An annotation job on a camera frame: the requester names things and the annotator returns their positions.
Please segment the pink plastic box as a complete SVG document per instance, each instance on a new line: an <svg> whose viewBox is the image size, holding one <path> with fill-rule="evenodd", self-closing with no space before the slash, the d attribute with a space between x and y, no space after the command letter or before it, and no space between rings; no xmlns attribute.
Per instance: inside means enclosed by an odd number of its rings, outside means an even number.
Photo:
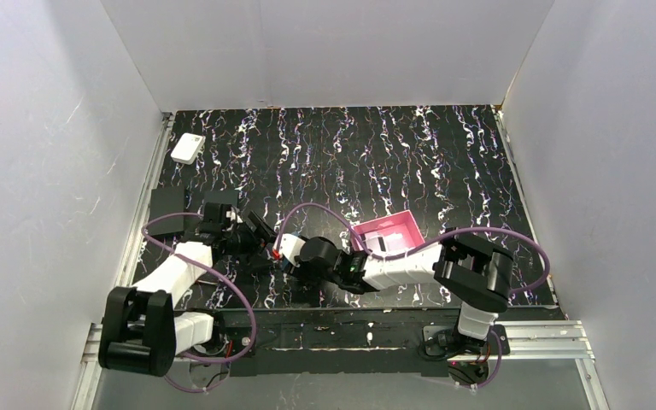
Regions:
<svg viewBox="0 0 656 410"><path fill-rule="evenodd" d="M368 220L353 229L367 248L379 254L403 254L425 242L410 210Z"/></svg>

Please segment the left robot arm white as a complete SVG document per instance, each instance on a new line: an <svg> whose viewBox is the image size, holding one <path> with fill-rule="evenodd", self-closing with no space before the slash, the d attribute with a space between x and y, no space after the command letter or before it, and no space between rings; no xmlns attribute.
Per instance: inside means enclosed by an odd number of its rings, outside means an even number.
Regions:
<svg viewBox="0 0 656 410"><path fill-rule="evenodd" d="M245 294L214 264L225 258L242 259L258 268L268 267L267 246L277 233L255 212L243 218L230 204L209 203L193 214L179 242L171 247L152 237L150 226L142 233L169 256L148 276L131 286L113 288L107 296L98 348L98 363L110 370L165 376L179 356L200 364L229 363L245 354L211 354L227 344L221 317L206 310L179 311L176 306L204 274L215 276L248 310L250 330L257 325Z"/></svg>

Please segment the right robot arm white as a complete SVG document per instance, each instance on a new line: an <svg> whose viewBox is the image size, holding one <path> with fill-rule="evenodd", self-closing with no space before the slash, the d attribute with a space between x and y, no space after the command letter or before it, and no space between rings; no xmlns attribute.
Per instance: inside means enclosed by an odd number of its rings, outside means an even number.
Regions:
<svg viewBox="0 0 656 410"><path fill-rule="evenodd" d="M346 252L324 237L283 235L273 252L284 270L362 295L408 284L436 282L461 300L456 334L483 340L506 312L514 260L508 250L473 234L460 234L394 255Z"/></svg>

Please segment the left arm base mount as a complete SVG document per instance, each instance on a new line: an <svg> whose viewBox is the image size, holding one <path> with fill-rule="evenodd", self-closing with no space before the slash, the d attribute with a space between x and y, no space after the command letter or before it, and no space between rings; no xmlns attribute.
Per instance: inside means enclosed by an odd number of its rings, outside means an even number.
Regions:
<svg viewBox="0 0 656 410"><path fill-rule="evenodd" d="M213 337L190 348L188 352L199 360L190 366L190 380L201 393L207 393L230 377L231 365L235 361L202 363L206 359L230 359L252 343L249 336L235 336L227 331L217 330Z"/></svg>

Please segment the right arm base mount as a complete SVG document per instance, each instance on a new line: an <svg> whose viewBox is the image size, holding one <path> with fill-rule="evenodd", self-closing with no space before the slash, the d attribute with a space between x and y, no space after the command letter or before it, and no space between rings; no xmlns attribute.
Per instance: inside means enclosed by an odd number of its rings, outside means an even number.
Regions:
<svg viewBox="0 0 656 410"><path fill-rule="evenodd" d="M510 352L503 325L491 326L484 339L461 335L457 329L433 331L417 347L422 360L448 366L450 385L473 391L494 380L502 358Z"/></svg>

